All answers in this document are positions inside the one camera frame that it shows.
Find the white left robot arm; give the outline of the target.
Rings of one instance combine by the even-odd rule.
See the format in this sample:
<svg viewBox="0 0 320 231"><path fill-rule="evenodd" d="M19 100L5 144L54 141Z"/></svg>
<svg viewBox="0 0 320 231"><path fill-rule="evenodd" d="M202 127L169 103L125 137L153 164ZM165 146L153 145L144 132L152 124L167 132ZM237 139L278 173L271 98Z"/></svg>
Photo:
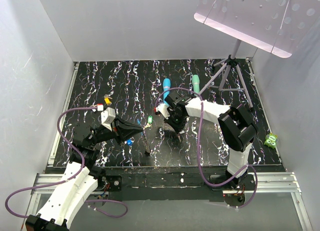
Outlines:
<svg viewBox="0 0 320 231"><path fill-rule="evenodd" d="M67 231L71 223L92 192L119 191L122 178L109 176L95 165L100 151L99 143L115 140L124 143L134 135L143 132L140 125L116 117L111 123L93 128L78 123L73 130L73 151L64 174L48 201L35 215L25 221L28 231Z"/></svg>

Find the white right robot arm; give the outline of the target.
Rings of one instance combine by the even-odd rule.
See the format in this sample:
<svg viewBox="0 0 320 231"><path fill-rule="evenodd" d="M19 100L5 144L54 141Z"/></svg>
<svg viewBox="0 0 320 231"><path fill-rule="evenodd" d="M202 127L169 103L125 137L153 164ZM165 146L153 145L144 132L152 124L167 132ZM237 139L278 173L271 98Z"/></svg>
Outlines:
<svg viewBox="0 0 320 231"><path fill-rule="evenodd" d="M248 173L249 153L258 134L258 127L243 105L230 106L204 100L196 92L181 96L176 88L167 91L165 102L156 104L154 111L164 117L176 133L181 133L188 117L196 117L220 127L222 137L229 147L229 161L225 172L226 180L213 184L204 176L202 165L198 165L204 183L212 188L227 185L237 190L245 183Z"/></svg>

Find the key with blue tag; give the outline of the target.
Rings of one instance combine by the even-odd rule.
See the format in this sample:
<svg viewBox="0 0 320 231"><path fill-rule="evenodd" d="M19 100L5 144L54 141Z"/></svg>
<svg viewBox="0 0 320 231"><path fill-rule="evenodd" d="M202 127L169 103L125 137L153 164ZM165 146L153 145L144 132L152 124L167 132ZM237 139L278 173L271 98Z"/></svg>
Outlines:
<svg viewBox="0 0 320 231"><path fill-rule="evenodd" d="M133 145L133 141L131 139L128 139L126 141L126 144L131 147Z"/></svg>

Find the blue toy microphone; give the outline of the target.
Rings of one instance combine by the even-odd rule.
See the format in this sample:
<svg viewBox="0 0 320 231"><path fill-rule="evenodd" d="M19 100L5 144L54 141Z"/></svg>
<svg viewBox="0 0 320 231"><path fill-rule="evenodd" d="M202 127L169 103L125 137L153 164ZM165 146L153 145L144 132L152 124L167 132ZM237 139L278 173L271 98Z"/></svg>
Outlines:
<svg viewBox="0 0 320 231"><path fill-rule="evenodd" d="M171 88L171 80L169 78L165 78L163 80L162 83L162 87L163 87L163 103L168 105L168 103L166 102L166 97L168 96L168 94L170 93L168 90Z"/></svg>

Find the green frog toy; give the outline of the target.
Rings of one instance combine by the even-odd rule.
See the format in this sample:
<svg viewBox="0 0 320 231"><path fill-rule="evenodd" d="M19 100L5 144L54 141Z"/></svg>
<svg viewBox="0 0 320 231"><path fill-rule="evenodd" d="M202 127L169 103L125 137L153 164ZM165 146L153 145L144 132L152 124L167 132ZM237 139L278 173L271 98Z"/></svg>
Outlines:
<svg viewBox="0 0 320 231"><path fill-rule="evenodd" d="M269 133L266 135L265 137L265 141L264 141L264 145L275 149L277 147L277 142L278 142L278 136L276 134L273 133Z"/></svg>

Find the lilac music stand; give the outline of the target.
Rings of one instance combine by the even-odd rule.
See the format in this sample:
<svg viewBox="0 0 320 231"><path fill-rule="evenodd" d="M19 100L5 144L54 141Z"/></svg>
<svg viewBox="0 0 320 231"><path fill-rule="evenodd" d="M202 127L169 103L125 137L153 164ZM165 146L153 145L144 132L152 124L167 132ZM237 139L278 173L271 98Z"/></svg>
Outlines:
<svg viewBox="0 0 320 231"><path fill-rule="evenodd" d="M319 57L314 46L320 41L320 0L199 0L194 19L236 39L227 58L212 65L216 71L204 86L211 87L223 74L219 91L235 69L248 105L253 103L236 60L241 43L247 43L282 59L301 63Z"/></svg>

